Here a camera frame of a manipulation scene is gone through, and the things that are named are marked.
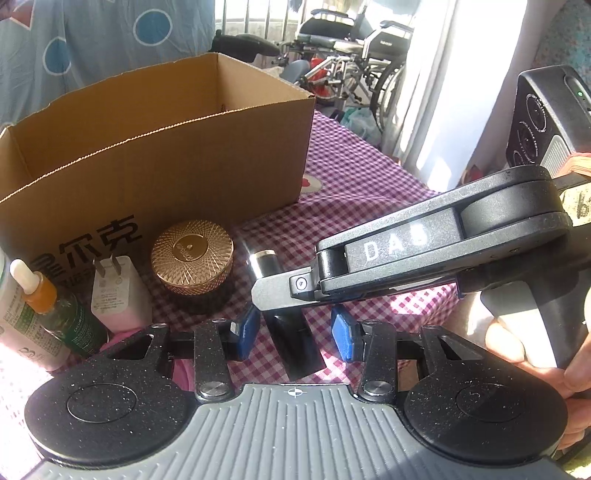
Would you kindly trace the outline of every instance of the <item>white dropper cap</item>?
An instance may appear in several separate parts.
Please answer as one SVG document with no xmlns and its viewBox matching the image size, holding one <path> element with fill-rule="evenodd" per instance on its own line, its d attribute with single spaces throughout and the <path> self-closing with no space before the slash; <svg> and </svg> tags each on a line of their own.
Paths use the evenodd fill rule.
<svg viewBox="0 0 591 480">
<path fill-rule="evenodd" d="M 10 264 L 10 274 L 26 295 L 35 293 L 41 283 L 41 279 L 31 271 L 24 261 L 19 259 L 13 260 Z"/>
</svg>

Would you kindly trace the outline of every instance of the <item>plastic bag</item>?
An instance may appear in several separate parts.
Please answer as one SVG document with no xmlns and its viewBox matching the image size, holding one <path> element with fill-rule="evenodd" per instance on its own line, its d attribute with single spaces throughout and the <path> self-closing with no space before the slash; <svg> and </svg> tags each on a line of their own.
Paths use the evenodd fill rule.
<svg viewBox="0 0 591 480">
<path fill-rule="evenodd" d="M 382 134 L 375 123 L 374 115 L 368 107 L 350 108 L 343 115 L 340 124 L 374 147 L 377 147 L 382 141 Z"/>
</svg>

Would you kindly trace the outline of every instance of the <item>pink checkered tablecloth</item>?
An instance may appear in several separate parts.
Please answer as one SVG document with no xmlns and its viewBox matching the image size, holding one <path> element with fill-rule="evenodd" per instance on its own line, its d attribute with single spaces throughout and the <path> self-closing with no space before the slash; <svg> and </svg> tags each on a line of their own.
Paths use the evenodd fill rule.
<svg viewBox="0 0 591 480">
<path fill-rule="evenodd" d="M 311 192 L 320 185 L 320 190 Z M 241 227 L 248 244 L 274 249 L 288 270 L 308 265 L 318 240 L 433 195 L 391 159 L 319 113 L 314 117 L 303 186 L 303 192 L 308 193 L 303 193 L 298 203 Z M 232 273 L 236 291 L 217 317 L 237 317 L 250 300 L 245 257 L 237 247 Z M 190 330 L 204 319 L 170 303 L 149 272 L 142 276 L 152 295 L 155 322 Z M 415 331 L 421 325 L 443 323 L 456 301 L 455 288 L 443 286 L 350 303 L 348 307 L 358 319 L 386 320 L 399 330 Z M 330 333 L 330 307 L 308 309 L 305 315 L 327 368 L 302 382 L 354 384 L 362 365 L 347 365 L 339 359 Z M 249 359 L 230 362 L 229 368 L 237 387 L 245 382 L 288 382 L 264 322 Z M 38 462 L 22 413 L 28 396 L 49 378 L 45 371 L 0 346 L 0 473 L 7 480 L 19 479 Z"/>
</svg>

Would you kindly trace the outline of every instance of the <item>green bottle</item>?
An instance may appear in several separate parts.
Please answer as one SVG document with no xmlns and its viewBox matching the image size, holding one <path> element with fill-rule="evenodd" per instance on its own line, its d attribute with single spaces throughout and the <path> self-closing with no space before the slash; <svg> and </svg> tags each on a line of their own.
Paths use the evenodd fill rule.
<svg viewBox="0 0 591 480">
<path fill-rule="evenodd" d="M 74 353 L 89 357 L 109 339 L 107 328 L 68 289 L 57 287 L 22 260 L 13 260 L 10 273 L 23 289 L 22 298 L 37 313 L 37 321 Z"/>
</svg>

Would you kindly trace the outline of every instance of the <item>finger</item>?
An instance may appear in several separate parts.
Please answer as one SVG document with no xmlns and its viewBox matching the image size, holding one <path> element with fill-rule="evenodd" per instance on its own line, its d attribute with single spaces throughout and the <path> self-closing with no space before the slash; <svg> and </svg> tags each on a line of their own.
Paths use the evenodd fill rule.
<svg viewBox="0 0 591 480">
<path fill-rule="evenodd" d="M 525 360 L 525 350 L 519 339 L 498 322 L 492 322 L 485 336 L 486 348 L 513 364 Z"/>
<path fill-rule="evenodd" d="M 563 437 L 560 439 L 560 443 L 558 444 L 558 450 L 562 450 L 570 446 L 573 446 L 575 443 L 583 440 L 584 436 L 584 430 L 576 433 L 565 433 Z"/>
<path fill-rule="evenodd" d="M 569 422 L 566 433 L 578 432 L 591 425 L 591 400 L 585 398 L 568 398 L 566 408 L 569 412 Z"/>
<path fill-rule="evenodd" d="M 591 334 L 566 369 L 564 379 L 569 388 L 582 392 L 591 388 Z"/>
<path fill-rule="evenodd" d="M 564 382 L 564 370 L 560 368 L 537 368 L 528 362 L 521 362 L 517 366 L 552 385 L 562 398 L 569 398 L 574 393 Z"/>
</svg>

